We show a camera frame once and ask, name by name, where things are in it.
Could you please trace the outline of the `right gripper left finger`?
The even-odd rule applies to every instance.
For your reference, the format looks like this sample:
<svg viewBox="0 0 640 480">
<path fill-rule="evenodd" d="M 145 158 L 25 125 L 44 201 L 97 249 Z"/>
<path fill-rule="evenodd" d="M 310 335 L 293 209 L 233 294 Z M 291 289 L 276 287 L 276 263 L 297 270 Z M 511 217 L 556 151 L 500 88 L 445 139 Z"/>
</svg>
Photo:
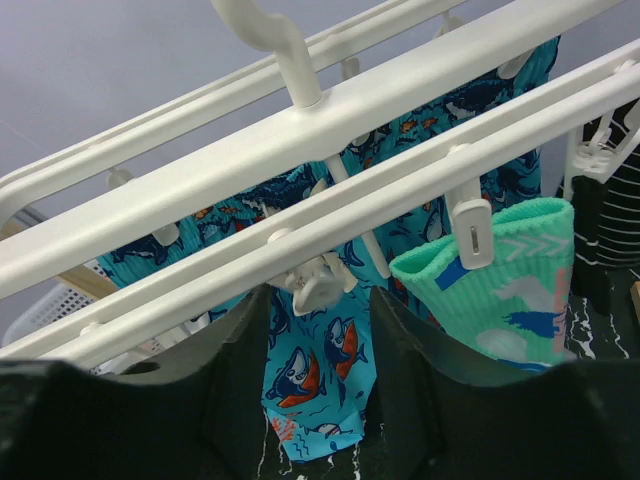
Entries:
<svg viewBox="0 0 640 480">
<path fill-rule="evenodd" d="M 254 479 L 265 434 L 261 394 L 271 290 L 258 287 L 177 346 L 120 374 L 148 398 L 124 479 Z"/>
</svg>

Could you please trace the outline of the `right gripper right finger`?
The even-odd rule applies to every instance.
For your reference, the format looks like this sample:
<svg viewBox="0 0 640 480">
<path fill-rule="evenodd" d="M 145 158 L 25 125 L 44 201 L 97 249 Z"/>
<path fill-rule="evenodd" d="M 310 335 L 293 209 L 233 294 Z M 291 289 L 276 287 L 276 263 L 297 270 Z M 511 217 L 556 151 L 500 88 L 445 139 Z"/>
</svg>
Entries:
<svg viewBox="0 0 640 480">
<path fill-rule="evenodd" d="M 538 375 L 490 359 L 380 287 L 370 323 L 394 479 L 544 479 L 563 463 Z"/>
</svg>

